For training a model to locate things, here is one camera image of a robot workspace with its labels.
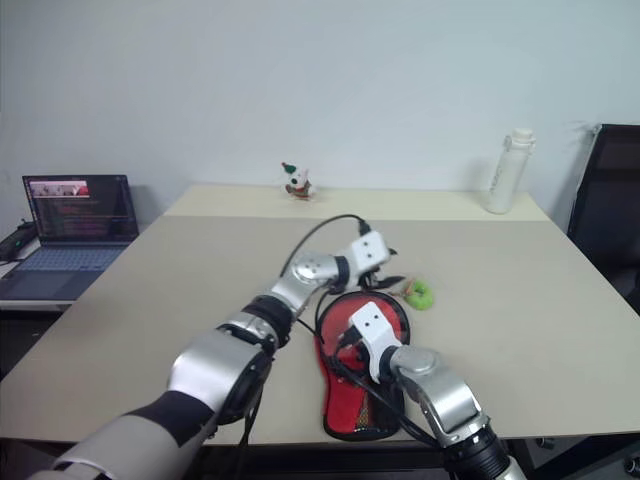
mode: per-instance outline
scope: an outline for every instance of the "cable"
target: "cable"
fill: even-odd
[[[318,230],[320,230],[326,224],[334,222],[336,220],[340,220],[341,218],[353,218],[353,219],[357,220],[358,224],[359,224],[358,228],[359,228],[359,231],[360,231],[360,235],[364,235],[365,233],[368,233],[368,232],[371,231],[371,227],[369,226],[369,224],[363,218],[359,217],[358,215],[354,215],[353,213],[345,213],[343,215],[336,215],[335,217],[328,218],[328,219],[320,222],[315,227],[313,227],[311,230],[309,230],[309,232],[304,237],[302,237],[302,239],[298,242],[298,244],[295,246],[295,248],[291,251],[291,253],[287,257],[287,260],[284,262],[284,266],[282,267],[282,270],[280,270],[280,275],[279,276],[282,277],[285,274],[285,272],[287,271],[287,268],[289,267],[289,264],[291,263],[291,260],[293,259],[295,254],[298,253],[298,250],[300,250],[300,247],[302,247],[302,245],[307,240],[309,240],[309,237],[311,237],[311,235],[316,233]]]
[[[296,321],[298,323],[300,323],[300,325],[302,325],[304,328],[309,330],[314,337],[319,337],[320,336],[320,335],[318,335],[318,332],[316,332],[313,328],[311,328],[307,322],[304,322],[304,321],[300,320],[299,318],[296,319]]]
[[[322,293],[322,295],[320,296],[320,298],[318,299],[318,303],[316,304],[316,311],[313,315],[313,324],[316,328],[316,335],[318,335],[318,337],[320,337],[320,342],[324,343],[324,339],[322,338],[322,335],[320,334],[320,331],[318,330],[318,328],[320,327],[319,323],[320,323],[320,307],[322,306],[322,302],[324,302],[324,299],[327,298],[327,295],[329,295],[329,290],[325,291]]]
[[[240,477],[242,477],[245,454],[249,445],[249,435],[251,434],[251,430],[253,429],[253,424],[256,422],[256,417],[258,416],[258,409],[260,408],[261,401],[262,390],[260,390],[260,393],[258,394],[258,400],[256,401],[253,410],[244,417],[244,433],[242,434],[242,438],[240,439],[237,447],[238,460],[236,462],[236,473],[233,476],[234,480],[239,480]]]
[[[16,258],[14,260],[7,260],[6,262],[0,263],[0,267],[4,267],[5,265],[9,265],[10,263],[20,263],[24,261],[24,258]]]
[[[382,403],[385,407],[391,410],[391,412],[397,415],[400,426],[402,426],[402,428],[409,435],[411,435],[413,438],[415,438],[416,440],[422,443],[426,443],[427,445],[429,445],[430,447],[433,447],[436,450],[441,450],[441,447],[435,438],[433,438],[431,435],[425,432],[422,428],[416,425],[413,421],[411,421],[409,417],[407,417],[404,414],[404,412],[402,412],[396,405],[389,402],[386,398],[384,398],[382,395],[376,392],[370,385],[367,385],[365,382],[363,382],[357,375],[355,375],[351,370],[349,370],[340,360],[338,360],[339,350],[340,348],[336,350],[336,352],[333,354],[333,357],[331,357],[331,360],[333,365],[335,365],[349,381],[358,385],[360,388],[365,390],[369,395],[374,397],[376,400]]]

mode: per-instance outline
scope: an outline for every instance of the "bottle cap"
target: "bottle cap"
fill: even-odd
[[[533,130],[531,130],[530,128],[515,128],[513,132],[511,132],[511,139],[515,143],[521,144],[535,142],[535,139],[533,138]]]

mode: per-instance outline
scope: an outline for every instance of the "red slipper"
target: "red slipper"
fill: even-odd
[[[386,438],[398,431],[396,415],[377,399],[342,377],[330,365],[338,337],[349,328],[349,317],[368,302],[375,302],[391,323],[400,342],[409,343],[409,321],[400,304],[389,295],[376,291],[347,293],[338,297],[322,313],[316,331],[316,352],[327,385],[324,405],[324,429],[334,438],[348,441]],[[393,385],[378,385],[368,377],[367,352],[362,348],[343,349],[338,359],[364,378],[383,397],[404,411],[402,391]]]

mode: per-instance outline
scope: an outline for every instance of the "laptop screen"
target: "laptop screen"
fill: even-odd
[[[126,175],[22,177],[40,241],[130,242],[138,236]]]

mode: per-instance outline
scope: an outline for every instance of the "robotic arm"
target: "robotic arm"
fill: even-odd
[[[524,480],[518,463],[504,451],[469,386],[427,348],[402,345],[373,302],[349,319],[369,352],[369,373],[397,381],[420,405],[443,449],[445,468],[460,480]]]
[[[160,398],[111,421],[58,458],[52,471],[31,479],[179,478],[218,425],[255,405],[275,351],[286,345],[311,296],[322,288],[353,287],[389,258],[376,231],[335,256],[299,255],[267,292],[193,340],[176,359]]]

